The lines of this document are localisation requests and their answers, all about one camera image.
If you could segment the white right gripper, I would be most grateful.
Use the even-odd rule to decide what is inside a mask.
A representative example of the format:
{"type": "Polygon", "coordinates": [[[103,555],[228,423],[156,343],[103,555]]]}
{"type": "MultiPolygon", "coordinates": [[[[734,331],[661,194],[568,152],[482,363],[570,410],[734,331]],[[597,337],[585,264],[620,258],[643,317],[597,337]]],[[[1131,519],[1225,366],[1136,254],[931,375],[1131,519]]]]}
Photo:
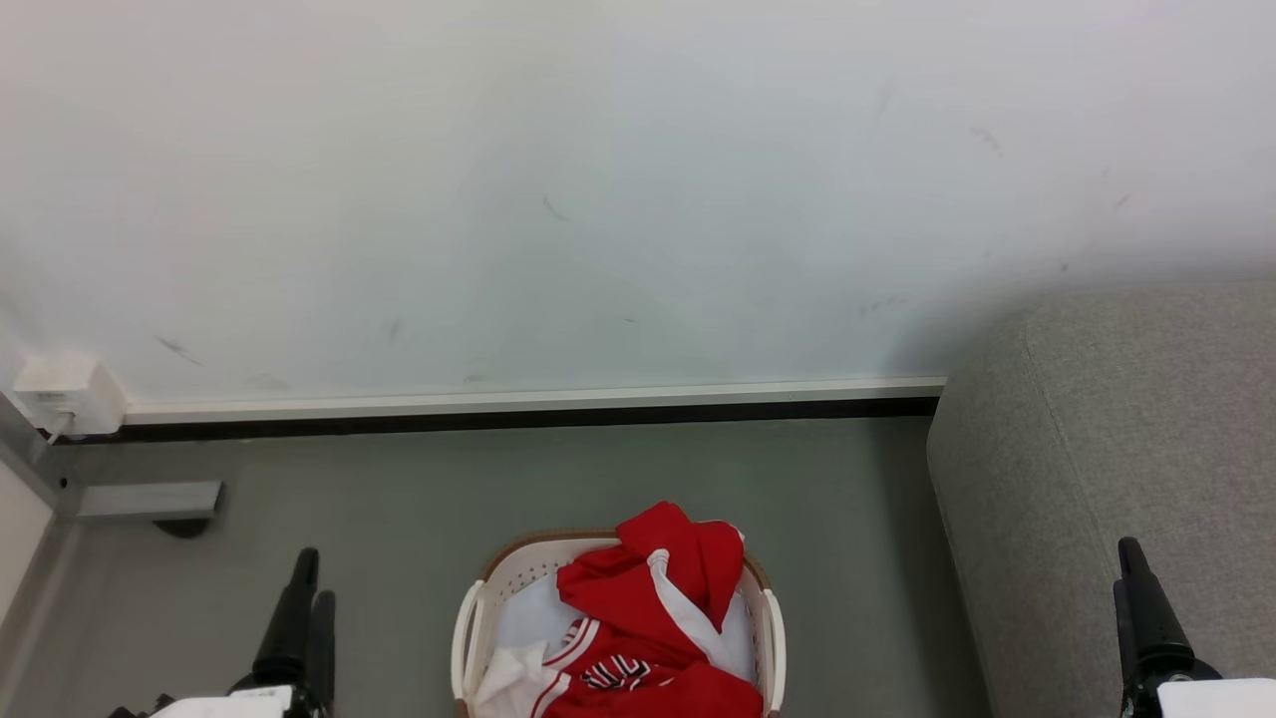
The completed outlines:
{"type": "Polygon", "coordinates": [[[1116,542],[1122,717],[1273,717],[1275,680],[1225,680],[1191,641],[1138,539],[1116,542]]]}

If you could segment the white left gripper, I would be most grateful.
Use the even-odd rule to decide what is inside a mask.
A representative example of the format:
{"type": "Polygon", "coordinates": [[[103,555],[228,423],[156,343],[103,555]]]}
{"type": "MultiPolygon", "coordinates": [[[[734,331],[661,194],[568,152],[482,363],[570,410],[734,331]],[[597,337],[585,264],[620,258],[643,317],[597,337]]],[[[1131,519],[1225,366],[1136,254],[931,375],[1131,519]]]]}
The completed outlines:
{"type": "Polygon", "coordinates": [[[251,663],[258,686],[219,696],[163,694],[151,712],[117,707],[108,717],[333,717],[337,601],[318,583],[319,551],[302,548],[251,663]]]}

